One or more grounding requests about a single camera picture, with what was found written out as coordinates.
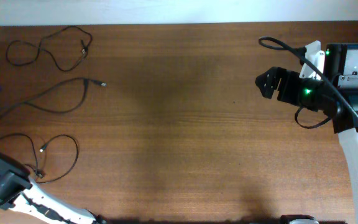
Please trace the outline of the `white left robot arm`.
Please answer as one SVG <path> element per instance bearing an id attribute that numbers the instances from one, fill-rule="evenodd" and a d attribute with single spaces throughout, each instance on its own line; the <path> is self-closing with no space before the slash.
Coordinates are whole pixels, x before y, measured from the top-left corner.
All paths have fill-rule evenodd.
<path id="1" fill-rule="evenodd" d="M 60 177 L 48 180 L 51 183 L 69 174 L 80 155 L 78 141 L 66 134 L 54 136 L 47 141 L 40 152 L 46 152 L 51 141 L 59 137 L 71 139 L 75 145 L 75 158 L 71 167 Z M 101 215 L 95 215 L 84 208 L 70 205 L 44 191 L 30 176 L 26 165 L 0 152 L 0 209 L 28 214 L 45 223 L 108 223 Z"/>

